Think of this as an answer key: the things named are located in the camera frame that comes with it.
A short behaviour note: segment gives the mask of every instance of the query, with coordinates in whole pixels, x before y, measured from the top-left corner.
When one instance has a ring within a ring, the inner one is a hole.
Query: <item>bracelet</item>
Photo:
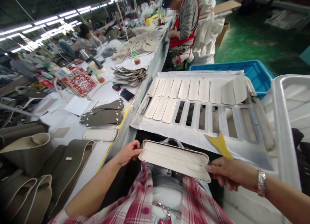
[[[265,195],[266,195],[266,175],[261,170],[258,170],[257,194],[260,197],[265,197]]]

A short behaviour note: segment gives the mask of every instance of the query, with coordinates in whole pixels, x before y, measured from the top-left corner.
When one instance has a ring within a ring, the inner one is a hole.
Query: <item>gray shirt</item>
[[[14,71],[20,72],[24,76],[32,78],[34,75],[36,75],[36,72],[34,72],[36,68],[23,60],[12,59],[10,64]]]

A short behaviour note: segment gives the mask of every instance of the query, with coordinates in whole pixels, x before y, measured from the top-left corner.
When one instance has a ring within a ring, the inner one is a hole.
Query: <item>red plaid shirt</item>
[[[68,218],[63,210],[50,224],[150,224],[152,217],[153,180],[151,169],[142,162],[141,171],[129,194],[105,207],[90,218]],[[183,177],[182,224],[232,224],[232,220],[193,178]]]

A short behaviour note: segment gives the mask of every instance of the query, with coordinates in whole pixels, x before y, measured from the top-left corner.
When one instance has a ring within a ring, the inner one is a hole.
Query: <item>white leather strip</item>
[[[164,111],[166,109],[167,103],[169,98],[168,97],[161,97],[159,104],[157,106],[157,109],[155,111],[155,114],[153,116],[154,120],[160,121],[162,119],[162,116],[164,115]]]
[[[165,83],[166,83],[166,79],[160,79],[157,89],[155,91],[155,96],[161,96],[162,91],[164,90],[165,87]]]
[[[169,99],[164,115],[162,117],[162,121],[165,123],[171,123],[172,122],[172,118],[173,118],[173,113],[175,110],[175,106],[177,105],[177,100],[176,99]]]
[[[154,113],[157,109],[159,100],[160,100],[160,98],[158,96],[154,96],[152,98],[151,103],[150,103],[148,110],[146,111],[144,117],[149,118],[149,119],[153,118]]]
[[[149,90],[148,90],[148,95],[154,95],[155,94],[158,83],[159,83],[159,78],[155,77],[153,79],[153,82],[152,82]]]
[[[166,83],[165,83],[165,86],[164,86],[164,91],[162,92],[161,96],[164,96],[164,97],[168,97],[169,96],[172,84],[173,84],[173,79],[166,79]]]
[[[222,80],[211,80],[210,103],[220,104],[222,102]]]
[[[188,99],[192,101],[198,100],[199,93],[199,79],[191,79],[190,90],[188,92]]]
[[[178,98],[179,99],[186,99],[187,98],[187,94],[188,94],[188,89],[190,87],[190,80],[189,79],[184,79],[182,80],[181,86],[180,86],[180,91],[179,91],[179,95]]]
[[[117,129],[87,129],[83,139],[94,141],[114,141],[117,136]]]
[[[139,159],[207,183],[211,182],[205,169],[209,157],[203,153],[144,140]]]
[[[169,94],[170,98],[177,98],[178,97],[180,85],[181,85],[181,80],[180,79],[175,79],[173,81],[172,88],[171,88],[171,91],[170,91],[170,94]]]
[[[235,96],[233,94],[233,81],[229,81],[222,86],[222,103],[228,105],[234,105]]]
[[[209,102],[209,93],[210,93],[210,81],[209,80],[200,80],[199,81],[198,100],[200,102]]]

